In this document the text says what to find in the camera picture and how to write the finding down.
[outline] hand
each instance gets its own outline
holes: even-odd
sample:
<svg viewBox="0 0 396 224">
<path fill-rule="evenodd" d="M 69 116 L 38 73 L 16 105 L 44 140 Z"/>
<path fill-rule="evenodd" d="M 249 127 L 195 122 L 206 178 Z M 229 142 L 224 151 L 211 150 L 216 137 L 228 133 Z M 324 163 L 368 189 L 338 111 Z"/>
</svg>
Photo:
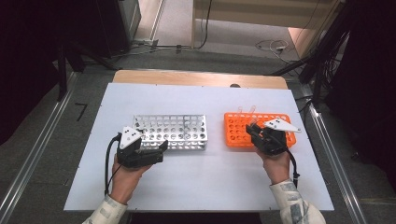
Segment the hand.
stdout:
<svg viewBox="0 0 396 224">
<path fill-rule="evenodd" d="M 282 152 L 276 156 L 267 156 L 256 148 L 256 153 L 262 158 L 264 170 L 275 185 L 290 178 L 290 156 Z"/>
<path fill-rule="evenodd" d="M 114 157 L 113 174 L 120 167 L 117 160 L 117 155 Z M 151 165 L 140 167 L 138 169 L 129 169 L 121 166 L 120 169 L 113 176 L 113 188 L 110 193 L 110 197 L 115 201 L 127 204 L 132 198 L 132 193 L 136 189 L 137 183 L 139 183 L 140 177 L 145 173 Z"/>
</svg>

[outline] silver test tube rack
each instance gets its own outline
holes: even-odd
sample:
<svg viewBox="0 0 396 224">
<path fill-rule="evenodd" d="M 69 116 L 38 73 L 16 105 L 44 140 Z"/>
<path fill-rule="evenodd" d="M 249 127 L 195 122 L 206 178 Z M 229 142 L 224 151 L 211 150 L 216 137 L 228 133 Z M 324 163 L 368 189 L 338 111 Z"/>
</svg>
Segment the silver test tube rack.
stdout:
<svg viewBox="0 0 396 224">
<path fill-rule="evenodd" d="M 205 150 L 205 115 L 135 115 L 134 128 L 143 130 L 141 149 L 158 149 L 168 140 L 168 150 Z"/>
</svg>

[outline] white sleeve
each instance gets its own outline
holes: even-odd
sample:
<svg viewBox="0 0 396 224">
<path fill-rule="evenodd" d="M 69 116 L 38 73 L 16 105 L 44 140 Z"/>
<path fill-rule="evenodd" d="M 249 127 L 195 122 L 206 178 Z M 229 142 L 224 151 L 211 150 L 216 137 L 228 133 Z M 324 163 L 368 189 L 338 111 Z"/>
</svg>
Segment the white sleeve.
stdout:
<svg viewBox="0 0 396 224">
<path fill-rule="evenodd" d="M 270 186 L 280 209 L 280 218 L 284 224 L 326 223 L 323 215 L 311 203 L 304 201 L 293 182 L 285 180 Z"/>
<path fill-rule="evenodd" d="M 117 224 L 125 213 L 127 205 L 114 201 L 106 195 L 101 205 L 83 224 Z"/>
</svg>

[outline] aluminum rail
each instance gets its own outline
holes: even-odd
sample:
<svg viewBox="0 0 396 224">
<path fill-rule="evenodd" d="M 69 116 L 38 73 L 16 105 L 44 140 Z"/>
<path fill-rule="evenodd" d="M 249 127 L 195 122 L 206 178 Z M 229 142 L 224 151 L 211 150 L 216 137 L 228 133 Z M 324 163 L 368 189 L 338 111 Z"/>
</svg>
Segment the aluminum rail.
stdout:
<svg viewBox="0 0 396 224">
<path fill-rule="evenodd" d="M 312 95 L 312 91 L 308 85 L 302 85 L 301 89 L 304 96 Z M 332 144 L 332 139 L 327 132 L 323 117 L 319 113 L 317 113 L 313 105 L 309 106 L 309 110 L 315 126 L 318 130 L 318 134 L 323 144 L 324 150 L 329 159 L 332 171 L 334 172 L 335 179 L 337 180 L 338 186 L 341 190 L 341 193 L 343 194 L 346 207 L 349 210 L 350 216 L 352 217 L 353 223 L 368 223 L 361 209 L 360 202 L 356 197 L 355 191 L 353 190 L 349 178 L 347 177 L 344 166 L 338 158 L 337 151 Z"/>
<path fill-rule="evenodd" d="M 0 224 L 8 223 L 15 206 L 17 205 L 20 197 L 22 196 L 23 191 L 26 188 L 29 179 L 33 174 L 33 171 L 35 170 L 35 167 L 37 166 L 47 146 L 47 143 L 52 136 L 53 131 L 55 130 L 56 125 L 58 124 L 58 121 L 67 106 L 70 96 L 72 95 L 76 86 L 77 80 L 77 74 L 72 73 L 69 77 L 67 84 L 67 86 L 69 87 L 69 91 L 66 93 L 61 102 L 56 103 L 49 116 L 49 119 L 44 125 L 44 128 L 42 129 L 40 135 L 35 141 L 33 148 L 31 149 L 29 155 L 23 163 L 23 166 L 8 187 L 6 196 L 1 202 L 0 206 Z"/>
<path fill-rule="evenodd" d="M 165 0 L 161 0 L 160 6 L 158 7 L 157 15 L 155 16 L 155 20 L 151 28 L 151 32 L 149 34 L 150 40 L 153 40 L 155 38 L 155 34 L 157 33 L 158 23 L 160 22 L 161 15 L 163 14 L 164 5 L 165 5 Z"/>
</svg>

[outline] cable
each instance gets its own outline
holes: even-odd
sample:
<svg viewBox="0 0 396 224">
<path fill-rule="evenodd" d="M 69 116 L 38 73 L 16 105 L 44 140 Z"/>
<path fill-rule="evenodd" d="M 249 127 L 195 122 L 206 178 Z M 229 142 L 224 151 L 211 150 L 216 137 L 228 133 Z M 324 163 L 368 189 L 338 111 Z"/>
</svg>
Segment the cable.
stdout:
<svg viewBox="0 0 396 224">
<path fill-rule="evenodd" d="M 288 152 L 288 154 L 289 154 L 289 156 L 290 156 L 291 163 L 293 164 L 293 183 L 294 183 L 294 186 L 297 188 L 297 185 L 298 185 L 298 177 L 299 177 L 300 175 L 297 173 L 297 162 L 296 162 L 296 160 L 294 159 L 293 154 L 291 154 L 289 148 L 288 148 L 285 144 L 282 144 L 281 142 L 279 142 L 279 140 L 277 140 L 277 139 L 276 139 L 275 137 L 273 137 L 271 134 L 268 133 L 267 135 L 265 135 L 265 137 L 270 137 L 271 139 L 275 140 L 280 146 L 283 146 L 283 147 L 286 149 L 286 151 Z"/>
<path fill-rule="evenodd" d="M 297 76 L 299 76 L 300 73 L 304 70 L 304 69 L 303 69 L 303 66 L 304 66 L 304 65 L 300 65 L 299 67 L 293 68 L 292 70 L 294 71 L 294 73 L 295 73 Z M 289 74 L 291 77 L 296 77 L 295 75 L 291 74 L 290 71 L 288 72 L 288 74 Z"/>
<path fill-rule="evenodd" d="M 332 48 L 332 50 L 330 51 L 329 57 L 328 59 L 322 63 L 322 66 L 324 67 L 322 73 L 324 78 L 322 81 L 322 86 L 324 87 L 324 89 L 326 90 L 331 90 L 332 89 L 332 78 L 334 77 L 334 72 L 336 71 L 338 65 L 337 65 L 337 61 L 339 62 L 339 60 L 335 59 L 337 56 L 337 53 L 339 51 L 339 49 L 341 48 L 341 46 L 345 43 L 345 41 L 348 39 L 349 37 L 349 32 L 345 32 L 341 35 L 341 38 L 338 40 L 338 42 L 335 44 L 335 46 Z"/>
<path fill-rule="evenodd" d="M 110 187 L 111 180 L 113 179 L 113 177 L 117 173 L 117 171 L 121 168 L 121 166 L 122 165 L 120 164 L 119 167 L 117 167 L 116 171 L 114 171 L 114 173 L 111 175 L 110 180 L 108 180 L 108 182 L 106 183 L 107 194 L 108 194 L 108 188 Z"/>
<path fill-rule="evenodd" d="M 207 10 L 207 15 L 206 15 L 205 39 L 204 39 L 204 43 L 202 43 L 200 47 L 192 48 L 191 46 L 185 46 L 185 45 L 175 45 L 175 46 L 158 45 L 158 46 L 155 46 L 155 47 L 159 47 L 159 48 L 177 48 L 177 49 L 201 49 L 205 45 L 206 40 L 207 40 L 207 25 L 209 24 L 209 16 L 210 16 L 211 8 L 212 8 L 212 2 L 213 2 L 213 0 L 210 0 L 210 2 L 209 2 L 209 8 Z"/>
<path fill-rule="evenodd" d="M 297 173 L 297 162 L 296 162 L 296 160 L 294 159 L 293 154 L 291 154 L 290 150 L 289 150 L 287 147 L 286 147 L 286 151 L 289 153 L 291 163 L 293 163 L 293 168 L 294 168 L 294 169 L 293 169 L 293 183 L 294 183 L 295 187 L 297 188 L 297 185 L 298 185 L 298 177 L 300 176 L 300 175 Z"/>
<path fill-rule="evenodd" d="M 122 134 L 121 133 L 118 133 L 117 134 L 117 136 L 115 136 L 115 137 L 113 137 L 112 139 L 111 139 L 111 141 L 110 141 L 110 143 L 108 144 L 108 147 L 107 147 L 107 152 L 106 152 L 106 164 L 105 164 L 105 195 L 107 195 L 108 194 L 108 159 L 109 159 L 109 157 L 110 157 L 110 149 L 111 149 L 111 147 L 113 146 L 113 143 L 114 142 L 116 142 L 116 141 L 120 141 L 121 140 L 121 136 L 122 136 Z"/>
<path fill-rule="evenodd" d="M 295 100 L 295 101 L 299 101 L 299 100 L 303 100 L 303 99 L 309 99 L 309 98 L 312 98 L 312 97 L 313 97 L 313 95 L 302 96 L 302 97 L 299 97 L 299 98 L 295 98 L 294 100 Z"/>
<path fill-rule="evenodd" d="M 332 9 L 330 9 L 330 11 L 329 11 L 329 13 L 327 14 L 326 18 L 324 19 L 324 21 L 326 21 L 327 19 L 329 19 L 329 17 L 330 17 L 331 14 L 332 14 L 332 10 L 334 9 L 335 6 L 336 6 L 336 4 L 332 5 Z M 320 37 L 321 37 L 321 35 L 323 34 L 323 32 L 324 32 L 324 30 L 322 30 L 322 31 L 320 32 L 320 35 L 318 36 L 317 46 L 318 46 L 318 44 L 319 44 L 319 40 L 320 40 Z"/>
<path fill-rule="evenodd" d="M 152 53 L 152 52 L 156 52 L 156 51 L 160 51 L 160 50 L 164 50 L 164 49 L 178 49 L 178 48 L 160 48 L 160 49 L 151 49 L 149 51 L 143 51 L 143 52 L 137 52 L 137 53 L 127 53 L 124 54 L 122 56 L 125 55 L 139 55 L 139 54 L 146 54 L 146 53 Z"/>
<path fill-rule="evenodd" d="M 298 113 L 301 113 L 302 111 L 304 111 L 303 113 L 303 125 L 305 126 L 305 122 L 306 122 L 306 115 L 307 115 L 307 109 L 308 107 L 312 104 L 312 97 L 313 96 L 309 96 L 311 99 L 309 99 L 308 101 L 306 101 L 305 105 L 303 106 L 303 108 L 301 108 Z"/>
<path fill-rule="evenodd" d="M 204 1 L 201 1 L 201 8 L 204 8 Z M 201 22 L 200 22 L 200 27 L 201 27 L 200 39 L 201 39 L 201 44 L 203 43 L 202 34 L 204 33 L 203 23 L 204 23 L 204 11 L 202 10 L 202 13 L 201 13 Z"/>
<path fill-rule="evenodd" d="M 320 0 L 317 1 L 317 5 L 315 6 L 314 11 L 312 12 L 311 17 L 309 18 L 309 21 L 306 23 L 305 27 L 300 31 L 300 33 L 297 35 L 296 39 L 296 44 L 298 43 L 298 39 L 300 38 L 301 32 L 309 25 L 309 23 L 312 21 L 312 18 L 314 17 L 315 12 L 317 11 L 318 5 L 319 5 Z"/>
<path fill-rule="evenodd" d="M 270 45 L 269 45 L 269 49 L 262 49 L 262 46 L 260 45 L 260 43 L 269 42 L 269 41 L 271 41 L 271 42 L 270 42 Z M 274 51 L 274 49 L 273 49 L 272 46 L 273 46 L 274 43 L 278 43 L 278 42 L 283 42 L 283 43 L 285 43 L 285 45 L 277 47 L 277 48 L 280 48 L 280 49 L 279 49 L 279 53 L 276 53 L 276 52 Z M 282 39 L 278 39 L 278 40 L 262 40 L 262 41 L 256 43 L 254 46 L 256 47 L 256 49 L 259 49 L 259 50 L 262 50 L 262 51 L 271 51 L 278 59 L 282 60 L 282 61 L 285 62 L 285 63 L 291 63 L 290 61 L 287 61 L 287 60 L 285 60 L 285 59 L 283 59 L 282 57 L 279 56 L 279 54 L 280 54 L 285 48 L 287 48 L 287 47 L 289 46 L 289 42 L 286 41 L 286 40 L 282 40 Z"/>
</svg>

